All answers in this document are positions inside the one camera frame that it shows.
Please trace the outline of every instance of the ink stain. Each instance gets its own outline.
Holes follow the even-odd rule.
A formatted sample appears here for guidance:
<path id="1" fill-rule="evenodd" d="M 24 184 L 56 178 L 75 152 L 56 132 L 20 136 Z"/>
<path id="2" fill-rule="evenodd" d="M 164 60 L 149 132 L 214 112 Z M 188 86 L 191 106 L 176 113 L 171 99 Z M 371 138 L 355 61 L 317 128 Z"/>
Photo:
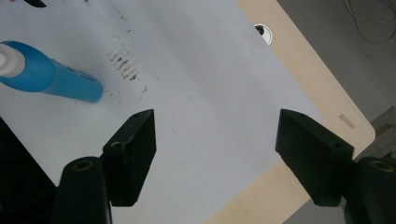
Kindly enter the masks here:
<path id="1" fill-rule="evenodd" d="M 338 118 L 343 121 L 349 128 L 354 129 L 355 125 L 352 123 L 352 121 L 345 115 L 345 114 L 341 114 L 340 116 L 338 116 Z"/>
<path id="2" fill-rule="evenodd" d="M 113 62 L 114 60 L 116 60 L 116 58 L 119 57 L 119 54 L 120 54 L 119 52 L 116 53 L 116 54 L 114 55 L 114 57 L 113 57 L 112 59 L 110 59 L 110 61 Z"/>
<path id="3" fill-rule="evenodd" d="M 128 63 L 129 62 L 129 60 L 127 59 L 127 60 L 125 60 L 125 61 L 123 61 L 121 64 L 120 64 L 120 66 L 119 66 L 119 68 L 117 69 L 117 70 L 120 70 L 126 63 Z"/>
<path id="4" fill-rule="evenodd" d="M 129 69 L 131 69 L 131 65 L 129 65 L 128 67 L 126 67 L 122 72 L 126 72 L 126 71 L 128 71 Z"/>
<path id="5" fill-rule="evenodd" d="M 135 80 L 135 79 L 136 79 L 136 76 L 137 76 L 137 75 L 133 75 L 129 80 L 130 80 L 130 81 Z"/>

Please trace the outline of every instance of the white paper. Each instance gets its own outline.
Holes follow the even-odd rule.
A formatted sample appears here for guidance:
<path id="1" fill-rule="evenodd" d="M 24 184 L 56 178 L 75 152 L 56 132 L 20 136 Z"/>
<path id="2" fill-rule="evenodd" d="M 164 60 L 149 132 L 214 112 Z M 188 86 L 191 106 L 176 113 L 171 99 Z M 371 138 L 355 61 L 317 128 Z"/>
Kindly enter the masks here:
<path id="1" fill-rule="evenodd" d="M 49 177 L 154 108 L 157 153 L 114 223 L 202 223 L 279 159 L 280 108 L 317 110 L 234 1 L 0 2 L 0 41 L 90 73 L 97 104 L 0 85 L 0 116 Z"/>

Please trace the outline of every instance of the black marks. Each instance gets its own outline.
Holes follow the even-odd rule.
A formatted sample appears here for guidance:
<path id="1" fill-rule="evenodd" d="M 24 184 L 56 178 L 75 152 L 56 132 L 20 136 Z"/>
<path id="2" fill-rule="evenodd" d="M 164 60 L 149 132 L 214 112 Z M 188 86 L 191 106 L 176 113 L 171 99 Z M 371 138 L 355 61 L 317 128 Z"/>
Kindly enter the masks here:
<path id="1" fill-rule="evenodd" d="M 114 57 L 113 57 L 112 59 L 110 59 L 110 61 L 113 62 L 114 60 L 116 60 L 116 58 L 119 57 L 119 54 L 120 54 L 119 52 L 116 53 L 116 54 L 114 55 Z"/>
<path id="2" fill-rule="evenodd" d="M 117 68 L 117 70 L 120 70 L 120 69 L 121 69 L 125 64 L 127 64 L 128 62 L 129 62 L 128 59 L 122 61 L 122 62 L 120 63 L 120 65 L 119 65 L 119 68 Z"/>
<path id="3" fill-rule="evenodd" d="M 138 60 L 124 46 L 122 46 L 121 50 L 111 51 L 107 56 L 123 79 L 128 81 L 140 80 L 138 75 L 141 69 L 138 66 Z"/>
<path id="4" fill-rule="evenodd" d="M 106 95 L 106 97 L 109 97 L 117 105 L 121 105 L 120 92 L 119 91 L 113 91 L 111 89 L 106 89 L 104 95 Z"/>

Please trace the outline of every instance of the blue bottle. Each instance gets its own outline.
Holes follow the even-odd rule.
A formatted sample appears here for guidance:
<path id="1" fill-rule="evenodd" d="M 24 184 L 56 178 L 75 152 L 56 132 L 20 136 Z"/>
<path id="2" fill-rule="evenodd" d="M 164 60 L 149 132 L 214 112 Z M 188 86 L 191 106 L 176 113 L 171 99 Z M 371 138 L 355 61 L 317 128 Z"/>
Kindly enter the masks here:
<path id="1" fill-rule="evenodd" d="M 97 102 L 103 93 L 99 81 L 64 66 L 26 44 L 0 42 L 0 82 L 20 91 Z"/>

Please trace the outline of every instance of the round hole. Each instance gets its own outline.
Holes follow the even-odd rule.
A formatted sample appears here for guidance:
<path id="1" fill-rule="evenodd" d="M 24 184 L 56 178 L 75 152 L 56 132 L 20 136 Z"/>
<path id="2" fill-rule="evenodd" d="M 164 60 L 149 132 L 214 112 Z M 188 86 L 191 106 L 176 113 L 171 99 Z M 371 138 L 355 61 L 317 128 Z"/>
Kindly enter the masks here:
<path id="1" fill-rule="evenodd" d="M 393 166 L 388 165 L 387 163 L 384 163 L 382 161 L 372 161 L 371 165 L 381 171 L 392 173 L 395 169 Z"/>
<path id="2" fill-rule="evenodd" d="M 267 42 L 268 45 L 271 44 L 273 35 L 270 28 L 264 24 L 254 24 L 254 27 L 265 40 L 265 42 Z"/>
<path id="3" fill-rule="evenodd" d="M 74 171 L 85 171 L 93 166 L 93 161 L 79 161 L 73 165 Z"/>
<path id="4" fill-rule="evenodd" d="M 121 148 L 122 147 L 122 143 L 121 142 L 113 142 L 110 146 L 111 147 L 116 147 L 116 148 Z"/>
<path id="5" fill-rule="evenodd" d="M 264 35 L 264 27 L 262 25 L 255 25 L 254 27 L 256 27 L 260 35 Z"/>

